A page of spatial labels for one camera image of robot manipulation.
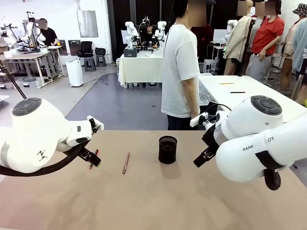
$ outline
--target black cup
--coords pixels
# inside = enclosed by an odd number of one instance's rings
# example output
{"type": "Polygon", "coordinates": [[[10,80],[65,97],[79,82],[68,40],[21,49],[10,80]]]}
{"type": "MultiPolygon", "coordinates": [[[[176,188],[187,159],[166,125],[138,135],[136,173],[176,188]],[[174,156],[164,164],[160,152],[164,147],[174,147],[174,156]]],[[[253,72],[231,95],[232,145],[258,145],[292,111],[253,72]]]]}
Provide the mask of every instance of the black cup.
{"type": "Polygon", "coordinates": [[[171,136],[159,139],[159,161],[163,164],[172,164],[176,161],[177,140],[171,136]]]}

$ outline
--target white air purifier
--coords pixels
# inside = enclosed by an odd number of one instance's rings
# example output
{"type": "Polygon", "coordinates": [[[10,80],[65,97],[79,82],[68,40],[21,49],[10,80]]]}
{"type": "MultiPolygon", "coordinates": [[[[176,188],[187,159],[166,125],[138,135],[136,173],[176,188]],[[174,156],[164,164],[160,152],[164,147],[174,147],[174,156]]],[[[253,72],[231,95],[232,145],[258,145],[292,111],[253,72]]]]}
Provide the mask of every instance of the white air purifier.
{"type": "Polygon", "coordinates": [[[66,62],[71,87],[80,87],[84,84],[81,62],[71,60],[66,62]]]}

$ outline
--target man in white t-shirt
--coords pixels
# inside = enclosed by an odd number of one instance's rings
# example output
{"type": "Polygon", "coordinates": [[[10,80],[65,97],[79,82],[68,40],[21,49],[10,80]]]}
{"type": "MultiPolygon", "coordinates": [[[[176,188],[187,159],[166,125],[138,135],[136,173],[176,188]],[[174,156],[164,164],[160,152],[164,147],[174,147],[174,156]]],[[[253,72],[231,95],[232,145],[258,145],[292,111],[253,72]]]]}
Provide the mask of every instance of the man in white t-shirt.
{"type": "Polygon", "coordinates": [[[161,111],[168,130],[191,130],[191,119],[200,114],[197,38],[189,30],[188,10],[188,0],[174,1],[176,22],[165,42],[161,111]]]}

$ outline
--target white t-shirt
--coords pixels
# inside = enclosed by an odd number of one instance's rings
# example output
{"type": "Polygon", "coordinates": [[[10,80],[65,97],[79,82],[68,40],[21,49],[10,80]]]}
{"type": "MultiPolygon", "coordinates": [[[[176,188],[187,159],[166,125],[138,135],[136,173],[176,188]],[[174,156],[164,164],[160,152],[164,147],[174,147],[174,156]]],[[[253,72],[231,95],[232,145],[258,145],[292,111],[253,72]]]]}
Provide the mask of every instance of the white t-shirt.
{"type": "Polygon", "coordinates": [[[164,50],[162,113],[179,118],[191,117],[181,81],[195,78],[195,93],[199,102],[199,76],[196,35],[184,25],[173,25],[164,50]]]}

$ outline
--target person's hand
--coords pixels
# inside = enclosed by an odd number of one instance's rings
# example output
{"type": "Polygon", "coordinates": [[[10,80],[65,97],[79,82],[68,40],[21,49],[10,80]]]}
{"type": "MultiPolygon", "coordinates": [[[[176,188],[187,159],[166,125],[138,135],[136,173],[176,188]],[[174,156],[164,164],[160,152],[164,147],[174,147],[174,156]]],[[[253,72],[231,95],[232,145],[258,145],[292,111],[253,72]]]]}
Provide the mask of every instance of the person's hand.
{"type": "Polygon", "coordinates": [[[196,112],[196,113],[195,113],[195,112],[192,112],[192,113],[191,113],[191,118],[194,119],[194,118],[196,118],[198,115],[199,115],[198,112],[196,112]]]}
{"type": "Polygon", "coordinates": [[[265,48],[261,50],[261,52],[259,53],[259,61],[264,60],[266,53],[267,53],[267,50],[265,48]]]}

